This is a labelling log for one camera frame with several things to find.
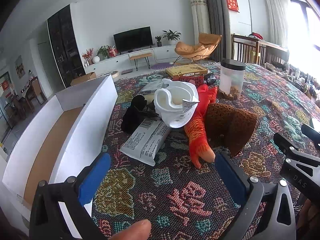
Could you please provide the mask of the person's right hand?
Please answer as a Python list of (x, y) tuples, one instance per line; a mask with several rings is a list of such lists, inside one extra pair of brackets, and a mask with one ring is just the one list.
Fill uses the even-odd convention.
[(307, 199), (299, 213), (296, 239), (320, 240), (319, 207)]

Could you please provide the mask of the person's left hand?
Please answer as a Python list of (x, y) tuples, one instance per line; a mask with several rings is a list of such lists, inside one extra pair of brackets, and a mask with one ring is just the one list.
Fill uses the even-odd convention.
[(150, 232), (151, 222), (148, 219), (144, 219), (116, 233), (109, 240), (147, 240)]

